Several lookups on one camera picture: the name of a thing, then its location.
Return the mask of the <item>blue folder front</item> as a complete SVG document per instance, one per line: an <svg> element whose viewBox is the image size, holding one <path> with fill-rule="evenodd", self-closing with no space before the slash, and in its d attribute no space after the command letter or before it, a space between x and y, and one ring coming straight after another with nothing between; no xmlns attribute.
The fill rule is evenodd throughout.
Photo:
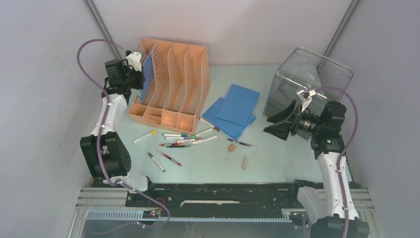
<svg viewBox="0 0 420 238"><path fill-rule="evenodd" d="M154 78L153 60L151 52L147 55L143 63L143 75L145 78L145 82L143 84L143 89L139 90L140 101L142 103L146 100L147 94L152 84L152 80Z"/></svg>

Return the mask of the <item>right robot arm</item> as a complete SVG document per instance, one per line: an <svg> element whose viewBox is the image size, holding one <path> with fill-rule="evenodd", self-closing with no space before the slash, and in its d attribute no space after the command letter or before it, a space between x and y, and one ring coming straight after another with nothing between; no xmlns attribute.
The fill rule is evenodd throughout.
<svg viewBox="0 0 420 238"><path fill-rule="evenodd" d="M369 225L359 219L346 176L345 145L340 135L346 107L330 101L320 116L304 111L293 100L284 110L267 118L264 132L287 140L298 131L311 134L311 148L321 171L324 199L310 186L288 193L294 207L303 206L312 223L312 238L367 238Z"/></svg>

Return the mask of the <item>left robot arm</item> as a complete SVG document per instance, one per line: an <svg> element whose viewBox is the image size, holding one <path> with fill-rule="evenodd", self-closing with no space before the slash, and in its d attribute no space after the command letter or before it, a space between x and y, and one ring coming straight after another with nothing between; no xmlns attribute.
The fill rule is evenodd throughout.
<svg viewBox="0 0 420 238"><path fill-rule="evenodd" d="M122 185L144 206L152 206L157 194L149 188L147 176L131 171L131 157L118 135L123 113L132 89L142 89L145 78L139 59L113 59L105 63L107 77L102 90L102 109L98 122L89 136L80 139L80 147L94 178L110 185Z"/></svg>

